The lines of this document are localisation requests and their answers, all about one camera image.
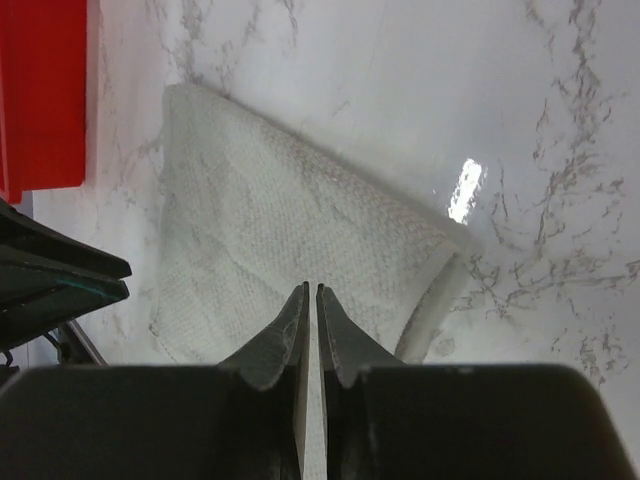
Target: white towel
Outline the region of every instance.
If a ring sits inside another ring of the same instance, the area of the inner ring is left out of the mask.
[[[152,331],[180,363],[215,363],[295,285],[329,285],[393,351],[457,251],[429,219],[269,122],[193,85],[164,98],[166,207]],[[315,314],[306,478],[323,478]]]

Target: white marble countertop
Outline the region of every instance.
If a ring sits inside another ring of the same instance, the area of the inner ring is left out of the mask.
[[[90,1],[89,165],[35,218],[132,265],[81,319],[112,363],[149,332],[164,86],[224,92],[466,224],[482,254],[427,361],[569,364],[640,462],[640,4]]]

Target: red bin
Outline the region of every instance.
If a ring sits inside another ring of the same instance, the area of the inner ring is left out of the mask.
[[[0,0],[0,197],[85,177],[87,0]]]

